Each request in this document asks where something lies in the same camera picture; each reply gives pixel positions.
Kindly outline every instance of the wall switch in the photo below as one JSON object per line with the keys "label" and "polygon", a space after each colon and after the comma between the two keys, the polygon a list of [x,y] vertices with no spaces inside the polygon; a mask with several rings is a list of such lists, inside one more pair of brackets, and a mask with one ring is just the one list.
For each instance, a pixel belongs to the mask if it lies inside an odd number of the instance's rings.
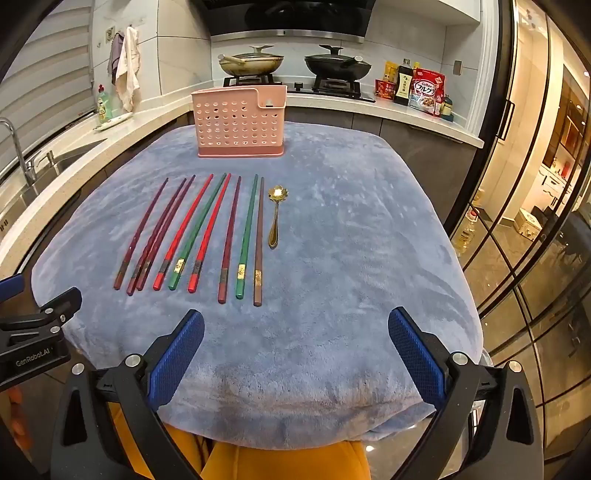
{"label": "wall switch", "polygon": [[462,61],[456,60],[453,63],[453,74],[454,75],[461,75],[462,74]]}
{"label": "wall switch", "polygon": [[110,42],[115,38],[115,27],[107,28],[105,31],[105,41]]}

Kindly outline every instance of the yellow cloth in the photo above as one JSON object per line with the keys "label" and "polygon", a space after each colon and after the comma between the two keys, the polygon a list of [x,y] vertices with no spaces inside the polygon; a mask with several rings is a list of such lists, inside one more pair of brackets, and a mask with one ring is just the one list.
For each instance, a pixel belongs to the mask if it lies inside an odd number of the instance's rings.
{"label": "yellow cloth", "polygon": [[361,442],[303,450],[258,450],[217,442],[204,480],[369,480]]}
{"label": "yellow cloth", "polygon": [[[109,403],[109,409],[111,411],[115,430],[117,431],[117,435],[119,435],[119,440],[121,441],[121,445],[127,454],[132,468],[136,473],[140,473],[144,477],[154,480],[152,473],[150,473],[148,466],[144,462],[144,458],[139,452],[138,446],[135,444],[134,438],[131,436],[131,431],[125,421],[121,406],[118,403]],[[196,472],[201,473],[203,465],[209,457],[203,438],[176,429],[172,425],[164,424],[164,426],[187,461]]]}
{"label": "yellow cloth", "polygon": [[[121,407],[110,403],[109,408],[134,471],[153,480]],[[361,442],[339,442],[303,450],[259,450],[216,442],[209,455],[202,437],[164,425],[178,449],[204,480],[370,480]]]}

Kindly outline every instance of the brown chopstick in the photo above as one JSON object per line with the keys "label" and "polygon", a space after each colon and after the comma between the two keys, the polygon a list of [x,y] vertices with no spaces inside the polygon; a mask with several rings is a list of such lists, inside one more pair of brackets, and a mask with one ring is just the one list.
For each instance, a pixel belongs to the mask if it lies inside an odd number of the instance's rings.
{"label": "brown chopstick", "polygon": [[255,276],[252,304],[255,307],[262,305],[262,209],[265,198],[265,177],[261,177],[261,189],[259,191],[259,215],[256,219],[256,244],[255,244]]}
{"label": "brown chopstick", "polygon": [[166,218],[164,225],[162,226],[162,228],[160,229],[160,232],[158,233],[158,236],[156,237],[156,241],[152,245],[150,253],[148,254],[148,258],[146,259],[146,261],[144,263],[144,267],[142,268],[142,271],[140,272],[139,277],[138,277],[138,285],[137,285],[138,291],[142,291],[144,289],[144,286],[146,285],[146,280],[148,279],[148,274],[150,273],[150,268],[152,268],[152,264],[154,263],[154,259],[156,258],[156,254],[158,253],[158,250],[160,249],[160,245],[162,245],[162,240],[164,240],[164,235],[166,235],[166,232],[168,232],[168,227],[170,227],[170,224],[173,222],[174,216],[177,214],[178,207],[180,207],[181,203],[183,202],[184,197],[187,194],[187,191],[189,190],[189,187],[193,183],[193,180],[195,180],[195,175],[193,175],[190,178],[190,180],[185,185],[185,188],[181,192],[181,195],[178,196],[177,201],[175,202],[175,204],[173,206],[173,209],[170,210],[170,213],[168,214],[168,217]]}
{"label": "brown chopstick", "polygon": [[220,273],[220,284],[217,290],[217,301],[226,303],[228,297],[228,270],[230,269],[230,253],[232,251],[232,237],[234,236],[234,223],[236,221],[236,207],[238,205],[238,194],[240,193],[240,182],[242,177],[238,177],[236,191],[234,192],[234,201],[228,220],[228,231],[226,233],[226,244],[223,248],[222,271]]}
{"label": "brown chopstick", "polygon": [[162,212],[162,215],[160,215],[160,218],[158,219],[158,223],[156,223],[154,230],[152,230],[152,235],[150,235],[150,238],[148,238],[148,243],[144,247],[144,251],[142,251],[142,255],[135,265],[134,273],[133,273],[133,275],[131,275],[131,278],[129,279],[129,285],[127,285],[126,292],[127,292],[127,295],[129,295],[130,297],[134,294],[134,290],[138,284],[139,273],[141,272],[141,270],[144,266],[144,262],[148,258],[148,254],[150,253],[152,245],[154,244],[154,241],[156,240],[156,236],[158,235],[158,232],[160,231],[160,228],[162,227],[162,224],[164,223],[164,220],[166,219],[166,216],[168,215],[168,211],[172,207],[174,201],[176,200],[179,192],[183,188],[183,185],[185,184],[186,181],[187,181],[187,179],[184,178],[183,181],[181,182],[181,185],[178,186],[177,191],[174,192],[174,195],[168,201],[168,204],[166,205],[166,208]]}
{"label": "brown chopstick", "polygon": [[154,205],[156,205],[158,198],[160,198],[160,194],[164,190],[164,187],[166,186],[167,182],[168,182],[168,177],[164,180],[164,182],[162,183],[162,185],[158,189],[158,192],[156,192],[156,195],[152,199],[152,203],[150,203],[150,206],[148,207],[148,210],[146,210],[146,213],[144,214],[142,221],[139,223],[138,229],[135,231],[134,236],[131,239],[131,243],[129,244],[129,247],[127,248],[127,252],[125,252],[125,256],[123,257],[123,261],[121,262],[121,266],[119,267],[119,272],[117,273],[117,276],[115,277],[115,284],[113,285],[113,288],[115,290],[119,290],[121,288],[121,284],[123,283],[123,279],[125,277],[125,272],[127,271],[127,267],[129,266],[129,262],[131,261],[131,256],[134,253],[135,246],[138,244],[139,236],[141,235],[142,231],[144,230],[146,222],[148,221],[148,217],[150,216],[150,213],[152,213],[152,210],[154,209]]}

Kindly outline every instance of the gold spoon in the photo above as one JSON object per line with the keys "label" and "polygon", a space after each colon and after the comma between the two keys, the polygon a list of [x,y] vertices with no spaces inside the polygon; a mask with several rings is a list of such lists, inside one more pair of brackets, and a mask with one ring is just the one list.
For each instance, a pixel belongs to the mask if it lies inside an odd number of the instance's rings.
{"label": "gold spoon", "polygon": [[279,229],[277,220],[279,217],[279,202],[283,202],[287,198],[287,189],[281,185],[275,185],[269,189],[269,198],[275,202],[275,218],[273,219],[273,226],[269,232],[269,247],[274,249],[279,243]]}

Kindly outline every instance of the green chopstick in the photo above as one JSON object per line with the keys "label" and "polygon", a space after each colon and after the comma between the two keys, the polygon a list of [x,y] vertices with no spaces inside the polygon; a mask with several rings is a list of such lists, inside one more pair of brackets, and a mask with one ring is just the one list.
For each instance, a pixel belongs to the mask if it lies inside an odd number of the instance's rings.
{"label": "green chopstick", "polygon": [[251,242],[252,212],[255,209],[256,183],[258,175],[255,175],[255,181],[252,184],[251,201],[248,204],[248,215],[246,216],[246,225],[244,227],[244,237],[242,237],[242,250],[240,250],[240,264],[238,265],[238,279],[236,280],[236,298],[244,298],[244,276],[246,274],[246,262],[248,260],[248,245]]}
{"label": "green chopstick", "polygon": [[213,190],[212,195],[209,197],[209,200],[207,201],[205,206],[201,209],[201,211],[199,212],[199,215],[197,215],[197,218],[195,220],[195,224],[193,226],[193,230],[191,230],[191,233],[189,234],[187,241],[183,245],[183,249],[181,250],[181,254],[178,256],[177,264],[174,267],[173,274],[171,275],[170,281],[168,282],[168,287],[170,290],[175,290],[177,288],[178,281],[181,279],[181,275],[183,274],[183,268],[184,268],[185,262],[187,261],[187,257],[191,253],[191,249],[193,248],[193,244],[195,243],[195,239],[197,238],[197,235],[199,234],[199,230],[200,230],[201,226],[203,225],[203,221],[205,220],[205,217],[207,216],[209,209],[212,207],[212,203],[215,200],[216,195],[217,195],[220,187],[222,186],[222,183],[227,175],[228,174],[226,174],[226,173],[224,175],[222,175],[222,178],[217,183],[215,189]]}

